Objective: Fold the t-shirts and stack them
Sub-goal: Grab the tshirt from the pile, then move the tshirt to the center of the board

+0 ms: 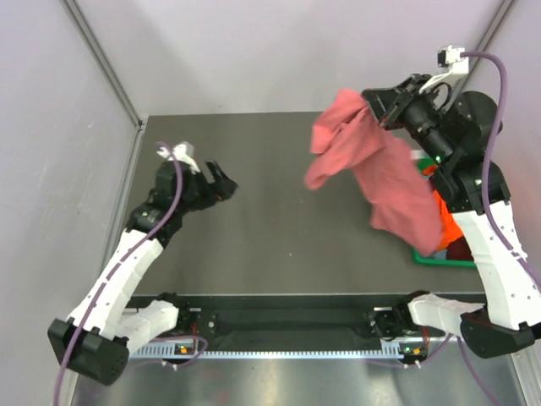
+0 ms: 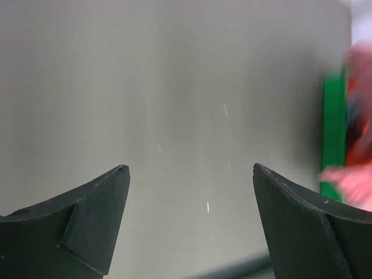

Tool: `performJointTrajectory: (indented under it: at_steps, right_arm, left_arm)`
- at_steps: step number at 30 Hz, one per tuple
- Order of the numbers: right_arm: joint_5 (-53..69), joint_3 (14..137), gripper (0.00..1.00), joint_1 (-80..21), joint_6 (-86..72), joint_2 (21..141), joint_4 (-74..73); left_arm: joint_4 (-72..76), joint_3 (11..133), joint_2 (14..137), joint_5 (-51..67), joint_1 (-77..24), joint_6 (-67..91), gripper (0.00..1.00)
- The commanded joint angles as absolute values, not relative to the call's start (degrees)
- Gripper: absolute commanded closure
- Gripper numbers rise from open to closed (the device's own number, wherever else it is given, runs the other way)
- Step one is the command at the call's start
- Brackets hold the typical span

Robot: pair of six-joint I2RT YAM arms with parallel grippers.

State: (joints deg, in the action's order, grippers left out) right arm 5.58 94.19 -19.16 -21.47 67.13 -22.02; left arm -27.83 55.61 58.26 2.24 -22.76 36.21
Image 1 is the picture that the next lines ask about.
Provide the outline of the pink t shirt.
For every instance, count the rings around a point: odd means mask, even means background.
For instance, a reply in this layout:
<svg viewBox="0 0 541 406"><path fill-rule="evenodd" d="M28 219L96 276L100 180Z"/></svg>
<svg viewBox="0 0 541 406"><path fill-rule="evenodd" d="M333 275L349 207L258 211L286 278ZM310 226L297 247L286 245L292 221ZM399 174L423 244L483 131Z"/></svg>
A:
<svg viewBox="0 0 541 406"><path fill-rule="evenodd" d="M330 177L349 170L371 205L372 228L396 235L422 255L440 247L440 209L411 147L379 126L357 91L339 90L316 118L310 151L315 159L304 176L308 189L319 189Z"/></svg>

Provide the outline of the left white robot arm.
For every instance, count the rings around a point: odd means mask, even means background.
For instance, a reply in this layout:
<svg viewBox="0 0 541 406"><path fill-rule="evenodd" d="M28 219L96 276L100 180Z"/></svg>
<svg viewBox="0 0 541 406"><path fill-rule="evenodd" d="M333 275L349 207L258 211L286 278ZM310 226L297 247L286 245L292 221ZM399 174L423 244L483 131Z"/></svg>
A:
<svg viewBox="0 0 541 406"><path fill-rule="evenodd" d="M207 179L188 158L163 162L147 199L129 214L113 256L67 319L47 336L62 370L110 386L128 357L162 333L183 335L192 316L173 294L161 294L130 316L124 311L143 276L183 225L183 218L230 199L238 185L215 161Z"/></svg>

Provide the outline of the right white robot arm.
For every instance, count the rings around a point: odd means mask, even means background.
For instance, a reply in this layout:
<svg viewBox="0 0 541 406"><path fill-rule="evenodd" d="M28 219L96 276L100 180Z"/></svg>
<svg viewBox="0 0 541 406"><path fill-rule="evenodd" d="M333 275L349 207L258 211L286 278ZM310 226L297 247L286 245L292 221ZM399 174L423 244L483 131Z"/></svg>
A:
<svg viewBox="0 0 541 406"><path fill-rule="evenodd" d="M497 104L482 92L466 91L440 109L435 88L423 88L429 79L414 74L362 96L383 129L405 129L436 164L435 189L467 241L486 301L417 291L396 304L394 322L407 335L423 326L453 334L483 359L513 354L540 338L540 289L517 260L521 245L503 173L491 163L488 176L482 174L489 134L502 127Z"/></svg>

